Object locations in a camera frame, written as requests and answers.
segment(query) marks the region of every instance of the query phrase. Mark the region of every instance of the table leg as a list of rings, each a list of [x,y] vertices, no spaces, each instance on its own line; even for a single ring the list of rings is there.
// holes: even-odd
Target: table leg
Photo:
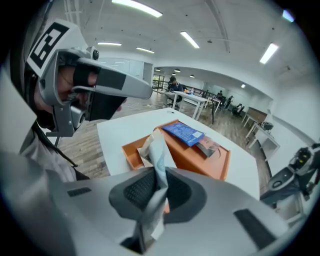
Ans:
[[[245,121],[245,123],[244,123],[244,126],[243,126],[243,127],[245,127],[245,126],[246,126],[246,124],[248,123],[249,119],[250,119],[250,117],[248,116],[248,119]]]
[[[252,128],[250,129],[250,131],[248,132],[248,134],[247,134],[245,137],[248,138],[249,135],[254,131],[255,128],[256,128],[256,124],[254,124],[254,125],[252,126]]]
[[[219,105],[220,105],[220,102],[218,102],[218,106],[216,106],[216,109],[215,109],[214,113],[217,112],[217,110],[218,110],[218,108],[219,108]]]
[[[178,94],[175,93],[174,95],[174,100],[173,100],[173,104],[172,104],[172,108],[175,109],[175,105],[176,105],[176,102],[177,102],[177,97],[178,97]]]
[[[195,107],[195,110],[194,110],[193,116],[192,116],[192,118],[193,118],[193,119],[195,119],[195,117],[196,117],[196,114],[197,114],[198,109],[199,109],[199,105],[200,105],[200,102],[198,101],[198,103],[196,104],[196,107]]]
[[[199,111],[198,111],[198,115],[196,116],[196,119],[195,119],[195,120],[198,120],[198,119],[199,119],[200,114],[201,114],[201,111],[202,111],[202,109],[204,108],[204,104],[205,104],[205,103],[203,103],[203,104],[200,103],[200,109],[199,109]]]
[[[184,97],[182,97],[182,100],[180,101],[180,107],[179,107],[179,112],[181,112],[181,109],[182,109],[182,103],[184,102]]]
[[[268,157],[266,157],[264,161],[266,162],[270,160],[271,157],[277,152],[278,149],[279,149],[279,146],[277,145],[276,148],[272,151],[272,153]]]
[[[256,138],[254,138],[254,140],[251,142],[251,144],[249,145],[249,149],[251,149],[251,147],[256,143],[256,141],[257,141],[257,137]]]
[[[247,117],[247,114],[244,115],[244,118],[242,119],[242,122],[241,122],[241,123],[244,122],[244,120],[246,119],[246,117]]]

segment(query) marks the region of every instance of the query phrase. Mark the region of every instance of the ceiling light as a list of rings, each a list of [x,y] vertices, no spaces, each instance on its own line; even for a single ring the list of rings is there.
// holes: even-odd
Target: ceiling light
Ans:
[[[150,53],[150,54],[154,54],[155,52],[152,51],[152,50],[147,50],[147,49],[143,49],[143,48],[140,48],[140,47],[137,47],[138,50],[141,50],[141,51],[145,51],[147,53]]]
[[[287,10],[283,10],[282,17],[284,17],[286,20],[288,20],[290,22],[295,21],[295,18],[292,17],[292,15]]]
[[[162,13],[150,8],[149,6],[146,6],[142,3],[136,2],[136,1],[132,1],[132,0],[112,0],[113,3],[115,4],[121,4],[121,5],[125,5],[125,6],[129,6],[135,9],[138,9],[140,11],[143,11],[147,14],[151,14],[157,18],[159,18],[160,16],[162,16]]]
[[[103,45],[103,46],[121,46],[121,43],[116,43],[116,42],[98,42],[98,45]]]
[[[265,51],[264,55],[260,59],[260,62],[266,64],[266,62],[271,58],[271,56],[276,52],[279,47],[274,43],[270,43],[268,49]]]
[[[191,38],[191,36],[187,34],[187,32],[182,31],[180,34],[183,35],[184,38],[187,39],[194,48],[200,48],[199,45],[197,45],[197,43]]]

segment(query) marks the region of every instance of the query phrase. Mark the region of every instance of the desk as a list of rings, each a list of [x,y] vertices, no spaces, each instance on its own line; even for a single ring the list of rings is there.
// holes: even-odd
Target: desk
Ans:
[[[199,119],[199,116],[200,116],[200,114],[201,114],[201,111],[202,111],[202,109],[203,109],[203,107],[204,107],[204,104],[205,104],[205,102],[207,102],[207,99],[206,99],[206,98],[201,98],[201,97],[199,97],[199,96],[195,96],[195,95],[193,95],[193,94],[186,94],[186,93],[184,93],[184,92],[182,92],[182,91],[174,91],[174,93],[175,93],[175,95],[174,95],[174,100],[173,100],[172,108],[173,108],[173,109],[175,108],[178,95],[182,97],[182,100],[181,100],[181,103],[180,103],[180,107],[179,107],[179,111],[181,110],[182,103],[184,102],[184,98],[187,98],[187,99],[189,99],[189,100],[195,101],[195,102],[197,102],[197,104],[196,104],[196,107],[195,107],[195,110],[194,110],[194,113],[193,113],[192,118],[195,119],[195,117],[196,117],[195,120],[198,120],[198,119]]]
[[[254,121],[255,123],[259,123],[254,117],[252,117],[251,115],[249,115],[249,114],[247,114],[247,113],[244,115],[244,118],[242,119],[242,122],[241,122],[241,123],[243,123],[243,121],[246,119],[246,117],[248,117],[248,118],[247,118],[247,120],[245,121],[243,127],[246,126],[246,124],[248,123],[249,119],[251,119],[251,120]]]
[[[260,132],[262,132],[265,136],[267,136],[267,138],[275,145],[275,149],[271,152],[270,155],[266,155],[266,158],[264,161],[268,161],[270,160],[270,158],[276,153],[276,151],[280,148],[280,145],[276,142],[275,138],[272,137],[269,133],[267,133],[266,130],[264,130],[260,125],[258,125],[257,123],[255,123],[251,130],[248,132],[248,134],[245,136],[246,138],[249,137],[249,135],[255,130],[255,129],[258,129]],[[255,144],[255,142],[257,141],[258,137],[255,136],[254,137],[254,140],[251,142],[251,144],[249,145],[249,149],[253,146],[253,144]]]
[[[216,106],[215,111],[214,111],[214,112],[216,113],[217,110],[218,110],[218,108],[219,108],[219,105],[220,105],[220,103],[221,103],[221,100],[220,100],[220,99],[209,97],[208,100],[207,100],[207,102],[206,102],[206,104],[205,104],[205,106],[204,106],[204,108],[207,107],[208,102],[212,102],[212,104],[213,104],[213,101],[218,102],[218,106]]]
[[[179,119],[199,130],[216,143],[231,151],[229,169],[225,181],[233,184],[259,200],[259,176],[256,159],[220,133],[172,108],[100,122],[96,125],[104,160],[110,175],[130,172],[122,146],[152,133],[155,127]]]

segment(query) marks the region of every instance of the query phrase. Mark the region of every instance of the orange tray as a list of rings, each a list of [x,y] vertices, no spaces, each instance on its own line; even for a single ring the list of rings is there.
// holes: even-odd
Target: orange tray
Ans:
[[[180,121],[177,119],[154,128],[159,129],[161,133],[163,133],[164,140],[170,150],[176,167],[224,181],[229,168],[230,150],[220,146],[212,156],[207,157],[196,145],[190,147],[179,138],[162,129],[164,126],[178,122]],[[122,147],[125,158],[132,170],[137,170],[144,166],[137,149],[143,146],[148,137],[149,135]]]

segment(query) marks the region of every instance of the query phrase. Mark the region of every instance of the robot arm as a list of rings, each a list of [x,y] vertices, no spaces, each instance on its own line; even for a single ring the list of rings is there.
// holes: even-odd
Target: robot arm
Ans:
[[[270,179],[268,182],[269,191],[266,194],[274,197],[273,201],[276,202],[277,199],[282,200],[296,191],[301,191],[307,201],[315,184],[319,182],[319,169],[320,143],[315,143],[310,147],[302,147],[294,154],[288,166]],[[315,172],[317,172],[317,176],[313,183],[310,182],[310,179]]]
[[[27,62],[38,76],[41,97],[53,108],[55,129],[47,136],[72,137],[84,120],[110,119],[126,97],[148,99],[152,87],[145,81],[96,61],[99,52],[88,47],[80,29],[57,19],[32,48]],[[62,101],[58,95],[60,66],[75,67],[73,93]],[[95,86],[88,85],[90,72],[97,74]],[[85,106],[76,99],[88,93]]]

